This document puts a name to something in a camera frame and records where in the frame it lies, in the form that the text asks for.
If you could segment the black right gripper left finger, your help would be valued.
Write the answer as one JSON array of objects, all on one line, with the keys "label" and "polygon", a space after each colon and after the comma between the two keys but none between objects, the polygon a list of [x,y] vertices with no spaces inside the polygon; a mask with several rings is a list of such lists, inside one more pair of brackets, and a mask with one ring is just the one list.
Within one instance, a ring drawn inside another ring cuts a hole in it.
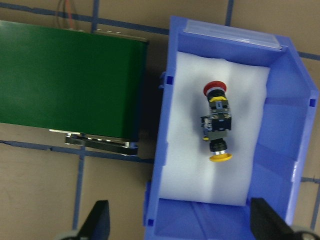
[{"label": "black right gripper left finger", "polygon": [[77,234],[78,240],[108,240],[111,231],[108,200],[98,200]]}]

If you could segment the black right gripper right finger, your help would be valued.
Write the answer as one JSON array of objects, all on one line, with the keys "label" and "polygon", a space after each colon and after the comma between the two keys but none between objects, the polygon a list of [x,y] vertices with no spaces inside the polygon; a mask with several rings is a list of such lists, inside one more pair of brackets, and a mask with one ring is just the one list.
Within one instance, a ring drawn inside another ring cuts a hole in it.
[{"label": "black right gripper right finger", "polygon": [[250,230],[256,240],[300,239],[264,198],[251,199]]}]

